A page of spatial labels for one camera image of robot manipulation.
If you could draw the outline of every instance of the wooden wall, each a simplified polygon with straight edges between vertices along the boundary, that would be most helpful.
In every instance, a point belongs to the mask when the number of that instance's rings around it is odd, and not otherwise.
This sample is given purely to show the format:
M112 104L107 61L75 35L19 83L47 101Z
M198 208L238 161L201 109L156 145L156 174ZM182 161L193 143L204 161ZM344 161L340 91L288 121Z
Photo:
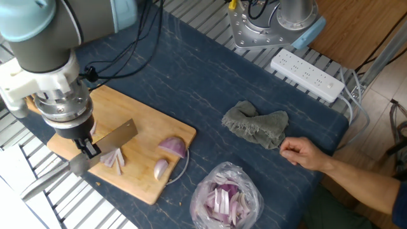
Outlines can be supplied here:
M405 0L317 0L317 4L327 25L311 47L347 68L362 64L407 12Z

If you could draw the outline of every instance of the human hand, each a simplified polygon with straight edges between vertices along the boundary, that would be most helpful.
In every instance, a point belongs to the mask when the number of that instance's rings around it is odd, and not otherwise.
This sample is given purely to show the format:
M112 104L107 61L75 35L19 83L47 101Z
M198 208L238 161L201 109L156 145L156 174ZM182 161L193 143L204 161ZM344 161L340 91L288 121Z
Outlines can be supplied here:
M281 144L280 154L293 165L300 164L309 170L323 171L331 160L305 137L287 137Z

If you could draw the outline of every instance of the knife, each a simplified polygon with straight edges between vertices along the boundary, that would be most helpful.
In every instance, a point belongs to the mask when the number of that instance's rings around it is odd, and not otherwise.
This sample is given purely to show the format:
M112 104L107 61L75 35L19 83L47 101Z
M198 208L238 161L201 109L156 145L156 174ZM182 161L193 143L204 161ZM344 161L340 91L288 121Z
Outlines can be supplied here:
M136 134L137 128L135 127L133 119L126 121L123 125L110 132L95 144L101 153L92 159L88 159L84 153L76 155L72 160L63 163L31 183L21 193L21 199L24 202L28 201L54 183L54 181L63 176L67 171L71 171L77 176L82 176L86 171L99 163L101 156L120 148L129 142Z

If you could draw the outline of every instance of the sleeve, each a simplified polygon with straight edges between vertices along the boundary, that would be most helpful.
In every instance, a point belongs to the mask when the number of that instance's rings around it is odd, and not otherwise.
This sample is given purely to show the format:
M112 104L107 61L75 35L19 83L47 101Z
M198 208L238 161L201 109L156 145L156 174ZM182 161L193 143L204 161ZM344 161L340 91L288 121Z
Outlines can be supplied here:
M401 183L392 215L395 225L407 229L407 183Z

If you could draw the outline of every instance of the outlet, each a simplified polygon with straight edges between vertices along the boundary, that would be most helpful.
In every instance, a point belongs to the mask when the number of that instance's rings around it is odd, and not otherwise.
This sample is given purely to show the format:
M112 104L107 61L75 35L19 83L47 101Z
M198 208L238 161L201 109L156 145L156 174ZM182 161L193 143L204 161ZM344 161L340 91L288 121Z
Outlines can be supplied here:
M345 85L295 54L283 49L270 66L328 102L334 102Z

